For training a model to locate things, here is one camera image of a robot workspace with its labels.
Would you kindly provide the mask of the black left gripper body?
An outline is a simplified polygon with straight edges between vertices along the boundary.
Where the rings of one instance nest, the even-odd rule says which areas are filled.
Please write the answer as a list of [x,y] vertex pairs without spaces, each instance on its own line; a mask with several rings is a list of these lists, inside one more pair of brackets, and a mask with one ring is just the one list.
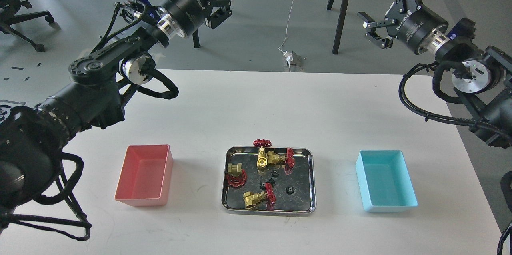
[[164,0],[158,5],[158,30],[168,39],[189,37],[205,24],[215,29],[224,22],[224,0]]

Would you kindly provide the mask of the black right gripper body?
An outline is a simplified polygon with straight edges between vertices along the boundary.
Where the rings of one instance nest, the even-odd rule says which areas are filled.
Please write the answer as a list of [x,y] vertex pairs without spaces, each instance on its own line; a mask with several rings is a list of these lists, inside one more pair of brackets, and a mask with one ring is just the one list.
[[426,52],[424,39],[434,29],[445,32],[448,22],[424,6],[420,0],[404,0],[405,5],[393,3],[385,18],[395,21],[386,27],[388,35],[406,44],[415,54]]

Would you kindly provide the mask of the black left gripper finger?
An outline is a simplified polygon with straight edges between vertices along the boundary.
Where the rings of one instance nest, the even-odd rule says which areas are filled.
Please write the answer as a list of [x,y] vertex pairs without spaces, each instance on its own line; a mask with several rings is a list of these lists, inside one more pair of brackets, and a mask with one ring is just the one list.
[[208,0],[210,14],[207,16],[207,26],[215,29],[229,18],[232,14],[231,4],[232,0]]

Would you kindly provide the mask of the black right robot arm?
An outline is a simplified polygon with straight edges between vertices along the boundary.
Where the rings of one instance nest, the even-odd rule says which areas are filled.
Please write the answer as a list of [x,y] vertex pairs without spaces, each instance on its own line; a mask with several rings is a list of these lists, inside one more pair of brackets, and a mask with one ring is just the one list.
[[[381,21],[365,12],[365,37],[380,49],[402,42],[415,54],[428,51],[431,64],[417,64],[402,78],[399,98],[410,111],[450,125],[466,126],[489,146],[511,146],[511,57],[494,46],[481,50],[475,38],[475,22],[461,18],[448,30],[448,22],[424,5],[422,0],[394,0]],[[434,94],[446,103],[462,104],[471,118],[442,116],[414,105],[406,96],[405,85],[421,70],[432,70]]]

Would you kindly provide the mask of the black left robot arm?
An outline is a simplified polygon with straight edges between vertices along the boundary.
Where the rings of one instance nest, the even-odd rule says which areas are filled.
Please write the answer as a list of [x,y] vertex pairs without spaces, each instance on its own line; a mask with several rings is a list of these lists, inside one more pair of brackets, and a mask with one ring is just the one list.
[[[73,189],[82,176],[81,157],[65,153],[64,146],[79,132],[101,129],[124,120],[124,108],[136,93],[170,100],[178,88],[156,69],[149,50],[168,47],[175,36],[193,37],[198,28],[215,29],[232,14],[232,0],[148,0],[117,3],[114,16],[123,12],[132,21],[106,34],[90,54],[69,66],[71,83],[35,107],[1,106],[1,229],[18,224],[42,231],[55,228],[39,223],[84,228],[77,241],[90,238],[91,224]],[[119,32],[136,31],[114,43]]]

